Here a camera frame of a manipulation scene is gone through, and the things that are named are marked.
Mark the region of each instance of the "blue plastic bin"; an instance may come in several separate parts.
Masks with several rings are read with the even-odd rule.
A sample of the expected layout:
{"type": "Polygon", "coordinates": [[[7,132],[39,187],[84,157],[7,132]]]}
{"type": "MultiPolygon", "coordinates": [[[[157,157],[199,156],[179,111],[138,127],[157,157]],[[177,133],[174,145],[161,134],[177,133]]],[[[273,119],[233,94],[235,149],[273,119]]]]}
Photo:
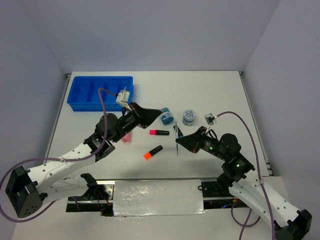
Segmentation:
{"type": "MultiPolygon", "coordinates": [[[[132,76],[76,76],[73,79],[67,103],[73,111],[102,111],[98,88],[104,88],[112,93],[119,93],[126,88],[130,91],[128,103],[132,101],[134,78],[132,76]]],[[[116,97],[104,91],[101,92],[107,111],[121,111],[116,103],[116,97]]]]}

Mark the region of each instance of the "robotic arm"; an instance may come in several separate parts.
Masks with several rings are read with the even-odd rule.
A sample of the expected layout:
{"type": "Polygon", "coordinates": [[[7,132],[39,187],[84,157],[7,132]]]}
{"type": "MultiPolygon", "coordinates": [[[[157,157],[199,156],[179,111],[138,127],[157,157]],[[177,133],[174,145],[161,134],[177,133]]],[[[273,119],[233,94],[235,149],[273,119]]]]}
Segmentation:
{"type": "Polygon", "coordinates": [[[81,160],[95,152],[102,144],[105,134],[104,116],[96,124],[94,133],[79,146],[59,157],[61,161],[49,161],[29,169],[19,166],[11,172],[5,192],[18,218],[26,218],[37,212],[43,204],[69,196],[84,196],[90,199],[101,193],[106,199],[109,198],[104,187],[98,185],[89,173],[81,174],[77,178],[66,176],[105,158],[115,150],[111,142],[118,142],[137,126],[147,128],[161,114],[160,110],[142,108],[135,102],[123,106],[123,116],[119,119],[113,113],[106,115],[107,139],[101,150],[92,157],[81,160]]]}
{"type": "Polygon", "coordinates": [[[305,209],[300,211],[266,182],[259,181],[254,166],[240,153],[241,145],[235,135],[226,133],[218,140],[208,136],[207,128],[202,126],[195,133],[175,141],[192,153],[202,149],[223,160],[223,173],[217,178],[220,190],[243,201],[273,227],[263,184],[270,201],[277,240],[301,240],[309,232],[311,214],[305,209]]]}

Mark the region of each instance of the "pink object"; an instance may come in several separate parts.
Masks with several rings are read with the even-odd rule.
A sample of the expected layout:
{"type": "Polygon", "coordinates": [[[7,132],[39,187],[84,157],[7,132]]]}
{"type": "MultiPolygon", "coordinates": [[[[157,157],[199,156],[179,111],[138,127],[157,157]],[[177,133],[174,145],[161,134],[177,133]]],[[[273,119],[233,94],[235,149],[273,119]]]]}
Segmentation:
{"type": "Polygon", "coordinates": [[[151,129],[151,130],[149,131],[149,134],[150,134],[150,135],[156,135],[156,130],[152,130],[152,129],[151,129]]]}
{"type": "Polygon", "coordinates": [[[124,144],[129,144],[131,142],[131,132],[127,133],[121,140],[124,144]]]}

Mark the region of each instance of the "white table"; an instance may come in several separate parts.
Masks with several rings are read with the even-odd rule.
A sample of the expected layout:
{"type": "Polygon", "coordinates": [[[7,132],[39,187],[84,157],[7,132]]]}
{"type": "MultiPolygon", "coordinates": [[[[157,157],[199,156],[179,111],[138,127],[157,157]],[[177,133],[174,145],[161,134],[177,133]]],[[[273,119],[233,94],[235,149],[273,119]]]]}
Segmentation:
{"type": "MultiPolygon", "coordinates": [[[[204,115],[227,110],[241,115],[257,144],[263,176],[268,176],[253,118],[241,79],[236,71],[169,71],[169,72],[73,72],[59,114],[50,157],[58,157],[81,143],[94,131],[101,112],[74,112],[67,104],[75,76],[133,76],[134,101],[144,108],[168,107],[187,135],[206,126],[204,115]],[[193,126],[182,124],[185,109],[195,110],[193,126]]],[[[165,127],[157,119],[152,129],[170,130],[170,136],[150,136],[148,130],[135,128],[129,145],[121,141],[106,159],[82,168],[74,174],[91,173],[97,179],[171,179],[214,178],[221,174],[222,162],[204,151],[192,154],[179,147],[176,155],[173,125],[165,127]],[[143,154],[161,144],[164,149],[149,161],[143,154]]],[[[242,145],[241,153],[254,165],[255,156],[250,138],[241,122],[233,116],[218,119],[214,130],[220,137],[233,133],[242,145]]],[[[266,177],[284,198],[288,195],[281,177],[266,177]]],[[[241,228],[232,220],[230,209],[211,209],[205,214],[187,216],[100,217],[96,212],[66,213],[67,199],[56,202],[40,217],[17,224],[12,240],[236,240],[241,228]]],[[[244,222],[248,209],[235,209],[239,221],[244,222]]],[[[256,219],[253,214],[251,223],[256,219]]],[[[246,229],[243,240],[269,240],[271,230],[261,221],[246,229]]]]}
{"type": "MultiPolygon", "coordinates": [[[[194,133],[200,126],[208,126],[204,116],[234,111],[248,124],[257,144],[261,173],[268,169],[259,144],[257,131],[237,71],[128,71],[128,72],[73,72],[67,86],[57,121],[49,157],[59,157],[83,142],[94,132],[102,112],[75,112],[67,104],[72,81],[76,76],[133,76],[133,101],[143,108],[168,107],[184,135],[194,133]],[[183,112],[193,109],[196,120],[193,126],[182,123],[183,112]]],[[[218,118],[214,127],[218,137],[235,134],[242,145],[241,153],[256,166],[255,154],[249,135],[242,123],[233,115],[218,118]]],[[[136,127],[131,143],[115,144],[115,151],[107,158],[75,172],[91,173],[96,179],[172,179],[216,178],[222,173],[222,161],[199,151],[192,154],[179,146],[176,153],[173,124],[164,126],[157,119],[148,129],[136,127]],[[168,130],[170,136],[149,135],[149,129],[168,130]],[[163,150],[146,161],[143,155],[158,145],[163,150]]]]}

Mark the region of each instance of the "gray wall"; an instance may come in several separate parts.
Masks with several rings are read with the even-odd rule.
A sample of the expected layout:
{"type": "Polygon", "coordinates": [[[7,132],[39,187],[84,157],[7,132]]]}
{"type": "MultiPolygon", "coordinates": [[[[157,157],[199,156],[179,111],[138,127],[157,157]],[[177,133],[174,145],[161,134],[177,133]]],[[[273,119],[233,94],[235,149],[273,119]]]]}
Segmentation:
{"type": "MultiPolygon", "coordinates": [[[[34,26],[18,0],[0,1],[0,176],[19,161],[44,156],[62,94],[62,70],[34,26]]],[[[0,216],[0,239],[11,239],[14,227],[0,216]]]]}
{"type": "Polygon", "coordinates": [[[320,1],[281,0],[244,71],[272,168],[320,238],[320,1]]]}
{"type": "Polygon", "coordinates": [[[243,70],[278,3],[24,1],[64,72],[243,70]]]}

